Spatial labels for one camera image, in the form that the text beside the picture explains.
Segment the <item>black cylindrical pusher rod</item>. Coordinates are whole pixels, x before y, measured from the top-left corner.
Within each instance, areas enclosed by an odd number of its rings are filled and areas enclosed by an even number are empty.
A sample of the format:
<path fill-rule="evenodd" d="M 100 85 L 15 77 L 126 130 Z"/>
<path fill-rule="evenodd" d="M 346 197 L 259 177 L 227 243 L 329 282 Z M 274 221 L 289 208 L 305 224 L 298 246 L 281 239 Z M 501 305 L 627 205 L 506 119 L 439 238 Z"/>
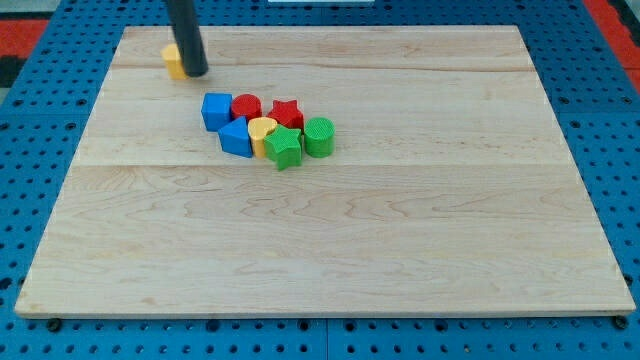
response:
<path fill-rule="evenodd" d="M 193 0 L 165 0 L 170 26 L 188 77 L 201 77 L 208 60 Z"/>

